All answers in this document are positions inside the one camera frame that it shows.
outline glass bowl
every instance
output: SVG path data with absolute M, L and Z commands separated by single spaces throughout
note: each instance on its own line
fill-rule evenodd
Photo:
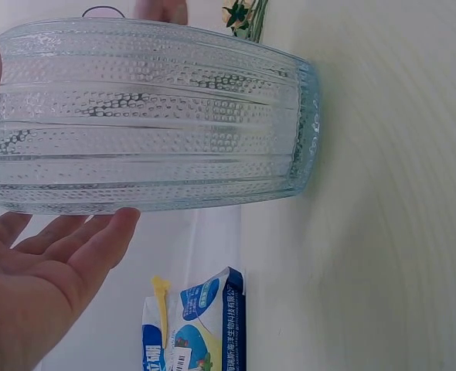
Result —
M 112 213 L 298 194 L 319 135 L 297 57 L 191 27 L 64 19 L 0 36 L 0 205 Z

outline yellow tab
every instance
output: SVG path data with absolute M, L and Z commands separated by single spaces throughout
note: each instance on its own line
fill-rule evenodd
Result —
M 168 339 L 168 311 L 166 310 L 166 295 L 169 288 L 172 286 L 170 281 L 163 280 L 159 276 L 154 276 L 151 279 L 152 287 L 154 288 L 154 296 L 158 301 L 159 315 L 161 317 L 161 339 L 163 349 L 166 349 L 166 340 Z

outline hand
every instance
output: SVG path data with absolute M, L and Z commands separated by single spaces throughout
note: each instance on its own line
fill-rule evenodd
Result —
M 185 0 L 136 0 L 134 17 L 179 25 L 189 21 Z
M 0 371 L 30 371 L 61 340 L 124 256 L 139 216 L 60 216 L 12 249 L 31 216 L 0 216 Z

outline barcode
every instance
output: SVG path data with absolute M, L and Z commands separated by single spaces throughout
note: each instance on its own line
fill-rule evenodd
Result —
M 176 346 L 173 349 L 173 368 L 172 371 L 188 371 L 192 350 Z
M 183 371 L 183 365 L 185 365 L 185 356 L 179 356 L 176 360 L 175 371 Z

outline blue packaging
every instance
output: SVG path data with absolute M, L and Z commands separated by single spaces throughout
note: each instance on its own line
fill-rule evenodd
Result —
M 228 267 L 204 284 L 168 294 L 166 304 L 163 349 L 157 298 L 145 299 L 144 371 L 246 370 L 246 304 L 239 271 Z

